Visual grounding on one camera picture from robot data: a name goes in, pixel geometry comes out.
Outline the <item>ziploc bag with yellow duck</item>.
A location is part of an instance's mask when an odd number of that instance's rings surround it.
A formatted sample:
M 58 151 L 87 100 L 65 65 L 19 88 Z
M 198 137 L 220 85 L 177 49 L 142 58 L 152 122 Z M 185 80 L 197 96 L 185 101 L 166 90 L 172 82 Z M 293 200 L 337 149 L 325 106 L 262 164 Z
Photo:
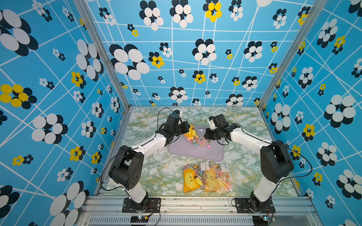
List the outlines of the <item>ziploc bag with yellow duck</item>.
M 185 133 L 183 136 L 186 138 L 188 142 L 196 146 L 203 147 L 203 146 L 208 146 L 210 144 L 210 141 L 205 139 L 205 133 L 206 129 L 190 125 L 188 132 Z

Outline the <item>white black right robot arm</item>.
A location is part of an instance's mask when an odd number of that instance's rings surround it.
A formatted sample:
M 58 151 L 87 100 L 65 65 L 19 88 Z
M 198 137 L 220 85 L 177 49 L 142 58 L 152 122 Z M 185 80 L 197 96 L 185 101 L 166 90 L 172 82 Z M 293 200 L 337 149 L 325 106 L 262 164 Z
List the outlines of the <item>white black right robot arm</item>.
M 249 207 L 261 212 L 270 202 L 276 188 L 294 170 L 294 164 L 285 144 L 253 135 L 237 123 L 229 123 L 223 114 L 211 116 L 207 120 L 209 128 L 204 135 L 206 140 L 233 141 L 254 151 L 260 157 L 262 178 L 250 195 Z

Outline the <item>pile of colourful candies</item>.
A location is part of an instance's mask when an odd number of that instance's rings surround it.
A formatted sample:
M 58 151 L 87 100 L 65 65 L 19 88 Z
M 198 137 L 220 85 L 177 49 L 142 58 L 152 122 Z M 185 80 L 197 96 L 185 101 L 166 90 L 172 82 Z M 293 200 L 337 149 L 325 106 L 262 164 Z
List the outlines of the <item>pile of colourful candies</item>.
M 194 136 L 194 137 L 186 137 L 186 139 L 193 145 L 198 147 L 210 148 L 211 141 L 206 140 L 204 137 Z

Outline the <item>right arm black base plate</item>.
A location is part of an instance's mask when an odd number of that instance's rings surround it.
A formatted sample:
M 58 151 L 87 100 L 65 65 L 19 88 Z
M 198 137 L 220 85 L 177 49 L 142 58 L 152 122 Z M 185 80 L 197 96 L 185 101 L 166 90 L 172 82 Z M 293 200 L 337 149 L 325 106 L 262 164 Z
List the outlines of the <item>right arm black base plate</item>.
M 237 213 L 245 214 L 272 214 L 276 213 L 272 199 L 260 202 L 254 198 L 233 198 L 232 206 L 237 209 Z

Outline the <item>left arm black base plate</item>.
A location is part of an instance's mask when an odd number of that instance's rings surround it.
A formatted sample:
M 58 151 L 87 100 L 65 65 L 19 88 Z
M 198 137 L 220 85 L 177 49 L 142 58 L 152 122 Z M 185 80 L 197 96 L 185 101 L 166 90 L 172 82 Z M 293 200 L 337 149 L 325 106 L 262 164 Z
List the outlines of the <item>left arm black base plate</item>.
M 161 198 L 151 197 L 141 203 L 136 203 L 133 199 L 123 200 L 122 213 L 153 213 L 160 212 Z

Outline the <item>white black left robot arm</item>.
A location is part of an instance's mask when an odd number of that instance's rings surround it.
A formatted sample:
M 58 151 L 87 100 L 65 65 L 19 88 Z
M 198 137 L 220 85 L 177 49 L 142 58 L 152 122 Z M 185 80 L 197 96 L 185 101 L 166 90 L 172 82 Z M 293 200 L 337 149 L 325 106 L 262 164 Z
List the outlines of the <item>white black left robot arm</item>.
M 182 113 L 174 110 L 151 138 L 132 147 L 123 145 L 119 148 L 108 176 L 124 188 L 135 209 L 143 211 L 148 206 L 149 194 L 140 183 L 144 160 L 171 144 L 175 137 L 188 133 L 189 129 L 188 122 L 182 120 Z

